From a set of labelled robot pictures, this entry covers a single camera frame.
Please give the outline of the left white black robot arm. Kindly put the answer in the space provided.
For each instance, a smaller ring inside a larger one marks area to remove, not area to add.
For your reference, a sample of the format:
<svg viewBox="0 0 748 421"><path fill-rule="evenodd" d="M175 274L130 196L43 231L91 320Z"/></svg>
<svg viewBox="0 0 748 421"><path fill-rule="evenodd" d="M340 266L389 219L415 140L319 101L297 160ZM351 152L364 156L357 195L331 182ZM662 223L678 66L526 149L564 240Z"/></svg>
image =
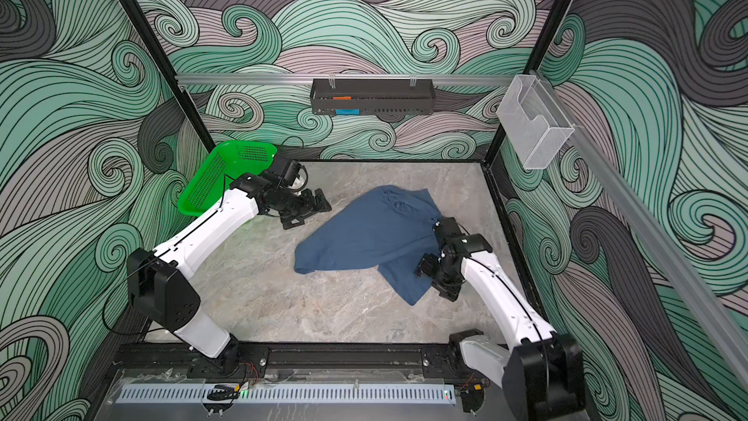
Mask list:
<svg viewBox="0 0 748 421"><path fill-rule="evenodd" d="M192 224L152 251L128 258L130 306L212 360L229 351L232 335L206 313L190 280L204 261L239 227L274 212L285 230L329 212L323 191L296 191L272 177L245 173Z"/></svg>

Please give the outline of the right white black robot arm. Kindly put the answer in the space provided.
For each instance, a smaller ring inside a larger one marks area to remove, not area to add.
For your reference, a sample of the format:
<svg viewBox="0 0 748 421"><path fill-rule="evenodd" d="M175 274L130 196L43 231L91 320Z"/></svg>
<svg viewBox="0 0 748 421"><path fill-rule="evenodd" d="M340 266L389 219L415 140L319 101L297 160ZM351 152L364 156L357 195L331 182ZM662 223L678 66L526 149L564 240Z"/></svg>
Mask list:
<svg viewBox="0 0 748 421"><path fill-rule="evenodd" d="M559 333L512 284L491 246L465 232L455 218L434 224L438 253L424 255L416 268L450 301L470 285L496 321L505 342L464 333L457 356L470 370L500 387L518 420L552 420L586 409L582 348Z"/></svg>

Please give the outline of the green plastic basket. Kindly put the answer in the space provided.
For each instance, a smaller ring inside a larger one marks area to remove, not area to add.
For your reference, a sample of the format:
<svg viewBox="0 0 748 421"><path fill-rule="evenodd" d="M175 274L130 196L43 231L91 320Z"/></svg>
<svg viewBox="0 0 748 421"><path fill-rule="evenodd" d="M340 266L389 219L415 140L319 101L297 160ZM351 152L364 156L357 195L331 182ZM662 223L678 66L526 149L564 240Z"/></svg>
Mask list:
<svg viewBox="0 0 748 421"><path fill-rule="evenodd" d="M278 148L266 142L230 140L212 152L181 193L177 208L197 218L218 202L229 184L243 173L259 175L269 168Z"/></svg>

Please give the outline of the blue t-shirt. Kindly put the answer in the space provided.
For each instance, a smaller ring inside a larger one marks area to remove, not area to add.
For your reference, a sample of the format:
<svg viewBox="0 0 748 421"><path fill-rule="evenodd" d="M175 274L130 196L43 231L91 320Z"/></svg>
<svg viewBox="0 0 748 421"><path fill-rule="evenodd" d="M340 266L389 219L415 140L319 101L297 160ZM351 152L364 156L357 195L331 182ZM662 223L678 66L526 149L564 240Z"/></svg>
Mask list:
<svg viewBox="0 0 748 421"><path fill-rule="evenodd" d="M416 268L424 255L438 252L434 226L440 218L426 189L376 187L296 247L294 271L376 268L395 293L413 306L430 288L430 279L417 276Z"/></svg>

